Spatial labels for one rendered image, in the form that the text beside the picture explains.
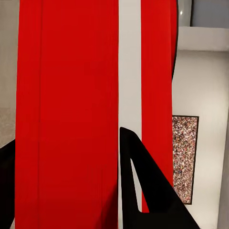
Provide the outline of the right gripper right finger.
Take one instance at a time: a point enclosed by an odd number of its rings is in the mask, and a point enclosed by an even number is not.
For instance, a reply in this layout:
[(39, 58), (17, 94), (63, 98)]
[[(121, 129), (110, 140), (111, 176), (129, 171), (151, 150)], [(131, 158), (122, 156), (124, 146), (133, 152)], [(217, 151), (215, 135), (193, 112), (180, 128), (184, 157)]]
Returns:
[[(200, 229), (138, 135), (120, 127), (123, 229)], [(131, 159), (149, 209), (138, 210)]]

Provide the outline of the radio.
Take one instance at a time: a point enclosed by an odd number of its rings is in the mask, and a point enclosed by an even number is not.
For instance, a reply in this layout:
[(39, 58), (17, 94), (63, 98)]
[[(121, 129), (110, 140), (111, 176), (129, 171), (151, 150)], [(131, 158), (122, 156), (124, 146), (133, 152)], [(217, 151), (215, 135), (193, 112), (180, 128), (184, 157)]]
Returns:
[(121, 126), (173, 187), (178, 16), (178, 0), (20, 0), (15, 229), (123, 229)]

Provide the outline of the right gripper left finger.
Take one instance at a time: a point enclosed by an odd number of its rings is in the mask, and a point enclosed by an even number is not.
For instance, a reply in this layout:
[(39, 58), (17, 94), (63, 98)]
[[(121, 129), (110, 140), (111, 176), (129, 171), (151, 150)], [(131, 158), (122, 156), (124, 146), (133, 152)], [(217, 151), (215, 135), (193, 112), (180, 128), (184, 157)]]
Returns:
[(15, 139), (0, 148), (0, 229), (10, 229), (15, 217)]

